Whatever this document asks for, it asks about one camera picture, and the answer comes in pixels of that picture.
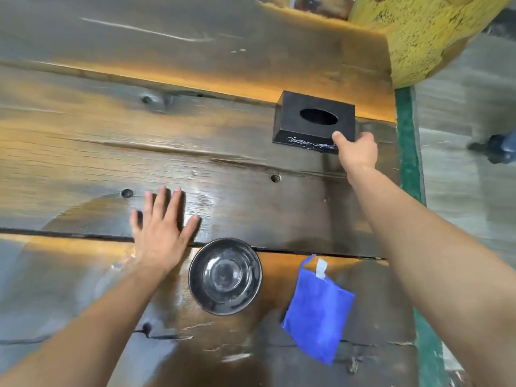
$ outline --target white tag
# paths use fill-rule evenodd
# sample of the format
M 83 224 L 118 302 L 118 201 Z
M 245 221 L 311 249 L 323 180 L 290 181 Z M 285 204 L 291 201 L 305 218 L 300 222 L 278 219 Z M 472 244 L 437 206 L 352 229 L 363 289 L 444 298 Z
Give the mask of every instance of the white tag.
M 322 258 L 319 258 L 319 260 L 317 261 L 317 266 L 315 268 L 315 277 L 324 280 L 326 278 L 326 267 L 328 267 L 328 262 L 326 262 Z

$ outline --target green strip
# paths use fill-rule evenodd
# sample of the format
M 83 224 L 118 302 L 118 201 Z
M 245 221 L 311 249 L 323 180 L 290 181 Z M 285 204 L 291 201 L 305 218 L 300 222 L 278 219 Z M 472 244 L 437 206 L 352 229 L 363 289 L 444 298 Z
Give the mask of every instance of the green strip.
M 402 189 L 422 201 L 421 171 L 417 155 L 416 134 L 412 112 L 410 88 L 395 91 L 396 112 L 398 116 L 398 151 Z M 441 340 L 428 322 L 414 310 L 416 325 L 416 347 L 418 353 L 419 387 L 448 386 L 444 370 L 443 347 Z

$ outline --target bowl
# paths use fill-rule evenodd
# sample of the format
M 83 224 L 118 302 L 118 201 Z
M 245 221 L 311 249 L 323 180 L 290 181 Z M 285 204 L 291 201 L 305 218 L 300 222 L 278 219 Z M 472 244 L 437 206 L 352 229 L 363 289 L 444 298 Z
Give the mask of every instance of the bowl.
M 261 285 L 261 263 L 244 241 L 221 238 L 193 258 L 188 286 L 197 303 L 214 315 L 232 315 L 249 305 Z

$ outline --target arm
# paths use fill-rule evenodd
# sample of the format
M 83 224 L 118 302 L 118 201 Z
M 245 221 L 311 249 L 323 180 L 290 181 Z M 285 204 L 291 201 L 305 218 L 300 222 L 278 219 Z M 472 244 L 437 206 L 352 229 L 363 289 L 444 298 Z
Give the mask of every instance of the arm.
M 335 132 L 339 159 L 389 265 L 479 386 L 516 385 L 516 271 L 375 169 L 371 133 Z
M 164 212 L 165 188 L 153 204 L 145 193 L 143 228 L 131 214 L 137 264 L 109 292 L 0 379 L 0 387 L 99 387 L 107 385 L 134 327 L 164 277 L 181 260 L 199 217 L 180 233 L 177 189 Z

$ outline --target tiled floor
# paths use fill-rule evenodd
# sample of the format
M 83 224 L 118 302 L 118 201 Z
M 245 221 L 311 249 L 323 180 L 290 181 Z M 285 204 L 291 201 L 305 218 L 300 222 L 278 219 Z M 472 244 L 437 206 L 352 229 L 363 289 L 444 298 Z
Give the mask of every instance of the tiled floor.
M 516 162 L 466 149 L 516 127 L 516 42 L 481 34 L 415 101 L 427 206 L 516 268 Z

